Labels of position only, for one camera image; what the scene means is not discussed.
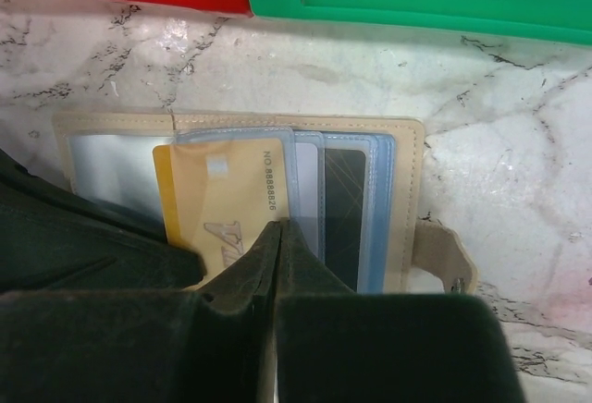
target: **yellow card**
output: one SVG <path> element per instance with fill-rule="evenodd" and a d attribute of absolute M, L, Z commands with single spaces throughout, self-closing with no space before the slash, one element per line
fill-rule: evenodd
<path fill-rule="evenodd" d="M 279 139 L 157 146 L 153 156 L 166 237 L 202 255 L 200 285 L 244 255 L 268 222 L 290 216 Z"/>

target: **marble surface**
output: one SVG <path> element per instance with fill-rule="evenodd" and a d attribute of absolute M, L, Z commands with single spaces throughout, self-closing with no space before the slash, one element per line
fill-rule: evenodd
<path fill-rule="evenodd" d="M 457 230 L 530 401 L 592 401 L 592 48 L 0 0 L 0 146 L 65 186 L 61 110 L 412 116 L 420 211 Z"/>

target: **white marble table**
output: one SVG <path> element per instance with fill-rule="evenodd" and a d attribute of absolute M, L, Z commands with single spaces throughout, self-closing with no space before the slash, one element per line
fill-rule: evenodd
<path fill-rule="evenodd" d="M 424 121 L 421 215 L 457 230 L 531 401 L 592 401 L 592 48 L 0 0 L 0 147 L 64 186 L 60 110 Z"/>

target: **wallet stitching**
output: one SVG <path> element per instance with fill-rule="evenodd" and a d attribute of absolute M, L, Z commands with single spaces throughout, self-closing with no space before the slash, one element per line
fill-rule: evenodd
<path fill-rule="evenodd" d="M 412 198 L 413 198 L 413 187 L 415 184 L 415 168 L 417 163 L 417 132 L 414 128 L 410 126 L 399 126 L 399 125 L 383 125 L 383 124 L 355 124 L 355 123 L 347 123 L 347 124 L 336 124 L 336 123 L 323 123 L 323 122 L 306 122 L 306 123 L 294 123 L 289 121 L 276 121 L 275 119 L 270 119 L 268 121 L 257 121 L 257 120 L 233 120 L 234 116 L 240 116 L 241 114 L 218 114 L 218 115 L 227 115 L 224 118 L 220 119 L 175 119 L 174 122 L 168 119 L 131 119 L 131 118 L 83 118 L 83 117 L 68 117 L 61 120 L 57 120 L 55 123 L 55 128 L 60 131 L 60 135 L 65 138 L 66 132 L 64 131 L 64 127 L 69 122 L 88 122 L 88 123 L 141 123 L 141 124 L 171 124 L 174 127 L 174 124 L 245 124 L 245 125 L 259 125 L 259 126 L 269 126 L 269 127 L 281 127 L 281 126 L 297 126 L 297 127 L 308 127 L 308 126 L 321 126 L 321 127 L 330 127 L 330 128 L 376 128 L 376 129 L 384 129 L 389 130 L 393 128 L 406 128 L 409 129 L 413 133 L 413 158 L 412 158 L 412 166 L 411 166 L 411 175 L 410 175 L 410 183 L 409 183 L 409 195 L 407 197 L 407 214 L 405 216 L 405 228 L 404 228 L 404 237 L 403 237 L 403 249 L 402 249 L 402 264 L 403 269 L 409 267 L 410 264 L 410 252 L 407 250 L 407 242 L 409 240 L 409 227 L 411 224 L 411 210 L 412 210 Z M 400 281 L 399 281 L 399 288 L 403 286 L 403 275 L 401 272 Z"/>

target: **wallet strap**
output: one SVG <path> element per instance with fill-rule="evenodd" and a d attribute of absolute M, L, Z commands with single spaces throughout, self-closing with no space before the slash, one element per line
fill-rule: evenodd
<path fill-rule="evenodd" d="M 415 224 L 412 264 L 439 278 L 447 292 L 475 292 L 475 264 L 458 234 L 439 223 L 418 220 Z"/>

